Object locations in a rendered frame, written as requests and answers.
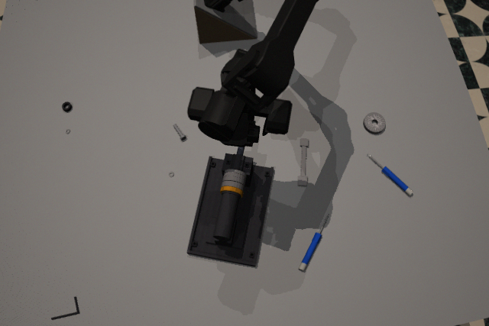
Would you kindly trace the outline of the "blue screwdriver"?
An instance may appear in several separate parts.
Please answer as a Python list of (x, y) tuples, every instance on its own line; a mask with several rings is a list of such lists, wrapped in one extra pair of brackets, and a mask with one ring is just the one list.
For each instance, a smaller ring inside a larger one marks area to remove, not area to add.
[(301, 270), (301, 271), (304, 271), (305, 270), (305, 268), (306, 268), (306, 266), (307, 266), (307, 264), (308, 264), (311, 256), (313, 255), (313, 252), (314, 252), (317, 244), (319, 243), (319, 241), (320, 241), (320, 239), (322, 237), (322, 235), (320, 234), (320, 232), (321, 232), (321, 230), (322, 230), (322, 228), (323, 228), (326, 220), (327, 220), (327, 218), (325, 219), (325, 221), (324, 221), (324, 223), (323, 223), (323, 225), (322, 225), (319, 233), (315, 233), (315, 235), (314, 235), (314, 237), (312, 239), (312, 242), (309, 245), (309, 249), (307, 250), (306, 255), (303, 258), (303, 261), (302, 261), (302, 263), (300, 264), (300, 266), (298, 268), (299, 270)]
[[(380, 165), (374, 158), (371, 159), (375, 161), (381, 168), (383, 168), (382, 165)], [(386, 174), (391, 180), (393, 180), (408, 196), (413, 193), (413, 191), (397, 176), (395, 176), (386, 166), (381, 171)]]

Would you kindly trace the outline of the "dark grey bolt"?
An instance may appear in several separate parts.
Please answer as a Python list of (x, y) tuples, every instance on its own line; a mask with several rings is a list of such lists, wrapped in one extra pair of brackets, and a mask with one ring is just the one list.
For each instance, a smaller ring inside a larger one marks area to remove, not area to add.
[(176, 124), (173, 125), (174, 128), (176, 129), (176, 131), (178, 132), (178, 134), (180, 135), (180, 139), (181, 140), (185, 140), (186, 139), (186, 135), (183, 135), (180, 131), (180, 129), (176, 126)]

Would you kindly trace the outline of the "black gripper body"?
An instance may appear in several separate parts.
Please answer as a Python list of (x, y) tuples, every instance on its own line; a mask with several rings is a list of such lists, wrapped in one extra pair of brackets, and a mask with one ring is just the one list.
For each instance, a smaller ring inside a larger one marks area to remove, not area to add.
[[(191, 95), (187, 114), (190, 120), (200, 121), (214, 89), (196, 87)], [(267, 118), (267, 131), (275, 134), (288, 133), (292, 103), (283, 99), (275, 99), (268, 107), (264, 107), (254, 116)]]

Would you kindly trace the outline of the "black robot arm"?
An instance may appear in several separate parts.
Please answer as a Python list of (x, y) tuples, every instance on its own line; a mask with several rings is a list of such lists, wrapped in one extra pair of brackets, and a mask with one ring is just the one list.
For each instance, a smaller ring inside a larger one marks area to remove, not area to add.
[(213, 92), (199, 121), (201, 132), (227, 146), (258, 143), (260, 126), (253, 111), (268, 107), (289, 85), (293, 51), (317, 1), (285, 0), (266, 37), (249, 51), (237, 49), (221, 71), (221, 89)]

